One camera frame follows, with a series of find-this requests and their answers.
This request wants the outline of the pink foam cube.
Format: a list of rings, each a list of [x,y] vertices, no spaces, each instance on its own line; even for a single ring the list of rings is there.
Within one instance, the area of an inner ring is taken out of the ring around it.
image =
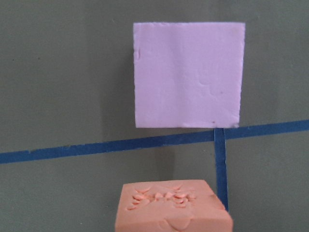
[[[246,25],[134,23],[137,128],[237,128]]]

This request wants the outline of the orange foam cube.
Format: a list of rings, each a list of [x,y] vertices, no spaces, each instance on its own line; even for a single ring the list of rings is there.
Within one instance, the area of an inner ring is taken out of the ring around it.
[[[231,232],[233,220],[204,180],[124,184],[117,232]]]

